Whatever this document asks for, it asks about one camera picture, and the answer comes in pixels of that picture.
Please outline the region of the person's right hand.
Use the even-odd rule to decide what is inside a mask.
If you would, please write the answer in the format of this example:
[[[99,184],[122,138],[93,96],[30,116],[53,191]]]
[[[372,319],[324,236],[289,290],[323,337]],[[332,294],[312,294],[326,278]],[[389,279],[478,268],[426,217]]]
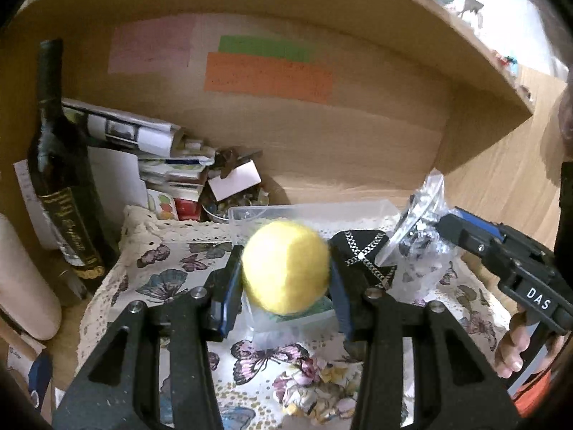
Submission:
[[[548,354],[538,367],[536,374],[546,371],[554,362],[565,344],[566,336],[552,336],[547,343]],[[521,354],[530,344],[530,335],[526,331],[526,312],[519,308],[510,320],[509,330],[498,343],[493,368],[501,378],[510,378],[511,375],[521,371],[524,359]]]

